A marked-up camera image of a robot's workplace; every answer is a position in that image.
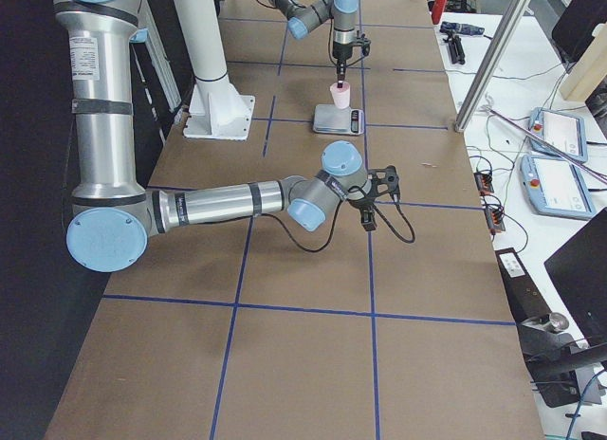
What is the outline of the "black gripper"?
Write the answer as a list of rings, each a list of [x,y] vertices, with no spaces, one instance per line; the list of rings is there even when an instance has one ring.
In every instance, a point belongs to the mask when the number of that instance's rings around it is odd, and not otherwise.
[[[352,186],[348,190],[349,204],[358,209],[360,213],[360,223],[365,230],[376,230],[377,222],[375,218],[375,200],[379,197],[376,187],[371,187],[366,192],[360,186]]]
[[[332,57],[335,60],[336,71],[340,74],[337,75],[337,87],[343,87],[345,82],[345,72],[347,69],[347,62],[351,58],[351,45],[342,44],[336,41],[332,42]]]

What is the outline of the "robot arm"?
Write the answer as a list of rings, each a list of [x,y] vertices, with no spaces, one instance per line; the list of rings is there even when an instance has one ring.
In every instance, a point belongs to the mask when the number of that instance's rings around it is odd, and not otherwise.
[[[343,89],[347,62],[357,42],[359,0],[317,0],[305,6],[297,0],[268,0],[287,20],[291,35],[301,40],[327,21],[333,23],[332,54],[336,62],[337,88]]]
[[[136,264],[176,229],[267,216],[333,235],[349,205],[365,229],[377,214],[377,172],[350,138],[321,134],[307,152],[264,162],[256,99],[230,80],[215,0],[172,0],[193,73],[152,175],[137,175],[131,54],[153,15],[148,0],[53,0],[68,37],[80,180],[65,243],[100,273]]]

